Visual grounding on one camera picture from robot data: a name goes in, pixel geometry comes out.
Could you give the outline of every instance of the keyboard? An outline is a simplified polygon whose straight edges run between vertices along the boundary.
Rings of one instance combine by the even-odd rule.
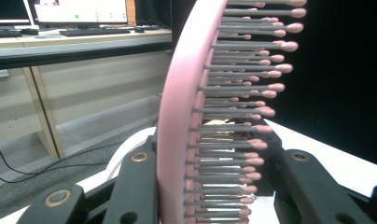
[[[0,30],[0,37],[20,37],[22,34],[19,31]]]
[[[67,30],[60,31],[64,36],[83,36],[83,35],[122,35],[129,34],[131,31],[124,29],[96,29],[96,30]]]

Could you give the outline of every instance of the desk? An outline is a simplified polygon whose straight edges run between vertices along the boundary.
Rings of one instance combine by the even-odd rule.
[[[0,142],[36,133],[63,156],[56,125],[161,92],[169,30],[0,39]]]
[[[277,123],[266,121],[282,139],[284,149],[296,148],[315,155],[339,184],[368,197],[372,192],[372,188],[377,186],[377,165],[294,132]],[[102,182],[100,180],[105,180],[106,175],[105,172],[101,172],[80,181],[78,184],[87,192],[101,185]],[[251,204],[252,214],[249,217],[251,223],[279,223],[272,203],[272,197],[259,197]],[[15,223],[25,209],[26,207],[10,216],[1,218],[0,224]]]

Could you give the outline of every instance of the floor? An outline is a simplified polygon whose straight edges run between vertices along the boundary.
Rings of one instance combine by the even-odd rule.
[[[97,150],[97,152],[85,153],[86,155],[82,158],[77,157],[74,160],[69,160],[70,163],[68,162],[67,164],[72,165],[72,163],[82,163],[83,161],[107,163],[114,151],[126,138],[141,130],[142,126],[146,128],[157,120],[160,102],[159,95],[153,95],[99,114],[59,125],[57,129],[63,142],[66,158],[82,151],[90,151],[94,147],[101,149]],[[10,166],[19,171],[38,171],[40,168],[55,162],[34,134],[13,142],[0,144],[0,149]],[[61,171],[58,171],[59,173],[50,172],[49,176],[43,175],[37,180],[24,181],[20,184],[6,184],[0,180],[0,206],[6,207],[6,209],[0,209],[0,217],[6,215],[5,213],[8,211],[14,211],[15,208],[12,208],[11,205],[20,207],[27,204],[27,201],[32,197],[27,196],[29,193],[36,194],[37,188],[41,190],[46,188],[47,185],[52,185],[54,179],[58,179],[55,180],[55,183],[66,179],[68,179],[66,180],[68,182],[77,182],[104,168],[105,166],[96,169],[95,166],[91,168],[82,167],[82,170],[80,170],[83,174],[82,176],[77,175],[73,169],[72,171],[61,169]],[[14,180],[16,178],[23,179],[28,175],[21,175],[11,171],[0,157],[0,176],[5,180]]]

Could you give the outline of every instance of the pink bristle tip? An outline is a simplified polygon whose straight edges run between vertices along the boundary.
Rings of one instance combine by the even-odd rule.
[[[282,50],[287,51],[287,52],[294,51],[298,47],[299,47],[299,44],[297,44],[294,41],[290,41],[290,42],[287,42],[287,43],[281,45]]]
[[[294,18],[302,18],[307,14],[307,10],[305,8],[296,8],[291,10],[291,16]]]
[[[246,166],[246,167],[244,167],[244,172],[253,173],[253,172],[256,172],[256,168],[253,167],[253,166]]]
[[[307,4],[307,0],[290,0],[286,4],[293,7],[302,7]]]
[[[240,178],[241,184],[251,184],[253,182],[252,179],[249,178]]]
[[[267,106],[259,107],[258,110],[261,112],[262,116],[273,117],[275,115],[275,110]]]
[[[259,138],[250,139],[248,141],[251,142],[251,143],[262,142],[262,140],[259,139]]]
[[[265,102],[264,101],[256,101],[255,105],[256,106],[265,106]]]
[[[256,76],[251,76],[251,77],[250,77],[250,80],[252,80],[252,81],[259,81],[260,78],[259,78],[259,77],[256,77]]]
[[[265,7],[265,3],[255,3],[255,7]]]
[[[280,71],[271,71],[268,73],[269,77],[280,77],[282,73]]]
[[[255,200],[253,198],[242,198],[241,203],[252,203]]]
[[[284,30],[277,30],[277,31],[273,32],[273,35],[274,36],[278,36],[278,37],[283,37],[283,36],[286,35],[286,31],[284,31]]]
[[[301,32],[304,29],[304,25],[301,23],[292,23],[287,26],[286,30],[290,33],[296,34]]]
[[[262,50],[262,51],[260,51],[258,54],[259,54],[260,56],[268,56],[268,55],[270,55],[270,52],[267,51],[267,50]]]
[[[252,214],[252,210],[246,208],[246,209],[241,210],[239,213],[241,214],[241,216],[247,217],[250,214]]]
[[[260,63],[260,65],[270,65],[271,64],[270,60],[261,60],[259,63]]]
[[[260,133],[272,133],[272,128],[268,125],[255,125],[253,127],[255,127]]]
[[[258,188],[256,188],[253,185],[244,187],[244,193],[251,194],[251,193],[255,193],[256,191],[258,191]]]
[[[269,99],[275,98],[276,91],[264,91],[264,92],[262,92],[262,96],[264,96],[265,98],[269,98]]]
[[[273,41],[273,43],[274,43],[274,44],[283,45],[283,44],[286,43],[286,41],[285,41],[285,40],[275,40],[275,41]]]
[[[261,119],[261,115],[252,115],[251,118],[252,119]]]
[[[291,64],[288,64],[288,63],[283,63],[283,64],[276,65],[275,69],[277,71],[282,72],[282,73],[289,73],[289,72],[293,71],[293,66]]]
[[[272,25],[284,25],[281,21],[273,22]]]
[[[245,154],[244,154],[244,156],[246,157],[246,158],[258,158],[258,153],[256,153],[256,152],[246,152]]]
[[[271,17],[270,20],[269,20],[269,22],[278,22],[278,21],[279,21],[279,19],[276,18],[276,17]]]
[[[277,92],[283,91],[285,89],[285,85],[282,83],[271,84],[268,87],[270,88],[270,90]]]
[[[283,56],[281,54],[276,54],[276,55],[273,55],[271,57],[272,57],[272,61],[275,62],[275,63],[281,63],[285,59],[285,56]]]
[[[246,162],[251,165],[262,165],[264,160],[262,158],[247,159]]]
[[[261,174],[259,173],[252,173],[252,174],[247,174],[247,178],[252,179],[252,180],[260,180],[261,179]]]
[[[252,142],[251,140],[248,141],[250,145],[252,145],[255,149],[266,149],[268,147],[267,143],[260,141],[260,142]]]

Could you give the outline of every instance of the black cable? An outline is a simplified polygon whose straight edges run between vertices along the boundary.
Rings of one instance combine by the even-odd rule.
[[[100,162],[100,163],[83,163],[83,164],[72,164],[72,165],[65,165],[65,166],[60,166],[60,167],[55,167],[53,169],[49,169],[49,170],[46,170],[46,171],[43,171],[41,174],[44,174],[46,172],[50,172],[50,171],[53,171],[53,170],[58,170],[58,169],[62,169],[62,168],[68,168],[68,167],[76,167],[76,166],[95,166],[95,165],[107,165],[107,162]],[[0,176],[0,180],[5,182],[5,183],[8,183],[8,184],[17,184],[17,183],[20,183],[20,182],[23,182],[23,181],[26,181],[28,179],[32,179],[34,178],[35,176],[38,176],[38,175],[32,175],[30,177],[27,177],[27,178],[24,178],[22,180],[5,180],[4,178],[2,178],[2,176]]]
[[[25,172],[22,172],[22,171],[19,171],[19,170],[16,170],[14,168],[12,168],[6,161],[5,159],[5,156],[3,155],[2,151],[0,150],[0,156],[2,157],[2,160],[3,162],[5,163],[5,165],[12,171],[15,171],[17,173],[20,173],[20,174],[23,174],[23,175],[36,175],[36,173],[25,173]]]
[[[5,28],[0,28],[1,31],[10,31],[11,29],[5,29]]]
[[[112,146],[115,146],[115,145],[121,145],[123,142],[118,142],[118,143],[115,143],[115,144],[110,144],[110,145],[107,145],[107,146],[103,146],[103,147],[96,147],[96,148],[92,148],[92,149],[89,149],[89,150],[86,150],[86,151],[81,151],[81,152],[78,152],[76,154],[73,154],[69,157],[66,157],[66,158],[62,158],[58,161],[55,161],[54,163],[50,164],[49,166],[45,167],[43,170],[41,170],[40,172],[37,172],[37,173],[26,173],[26,172],[22,172],[22,171],[19,171],[19,170],[16,170],[14,169],[13,167],[11,167],[8,162],[6,161],[6,158],[5,156],[3,155],[2,151],[0,150],[0,156],[2,157],[2,160],[4,162],[4,164],[12,171],[15,171],[17,173],[20,173],[20,174],[23,174],[23,175],[32,175],[31,177],[28,177],[28,178],[25,178],[23,180],[20,180],[20,181],[8,181],[8,180],[5,180],[3,179],[1,176],[0,176],[0,180],[6,182],[6,183],[19,183],[19,182],[22,182],[24,180],[27,180],[27,179],[30,179],[30,178],[33,178],[37,175],[41,175],[41,174],[44,174],[48,171],[52,171],[52,170],[56,170],[56,169],[60,169],[60,168],[65,168],[65,167],[70,167],[70,166],[80,166],[80,165],[91,165],[91,164],[76,164],[76,165],[66,165],[66,166],[60,166],[60,167],[56,167],[56,168],[53,168],[53,169],[49,169],[51,168],[52,166],[56,165],[56,164],[59,164],[61,163],[62,161],[66,161],[68,159],[71,159],[71,158],[74,158],[75,156],[78,156],[78,155],[81,155],[81,154],[84,154],[84,153],[88,153],[88,152],[91,152],[93,150],[98,150],[98,149],[101,149],[101,148],[104,148],[104,147],[112,147]],[[100,164],[107,164],[107,163],[93,163],[93,165],[100,165]]]

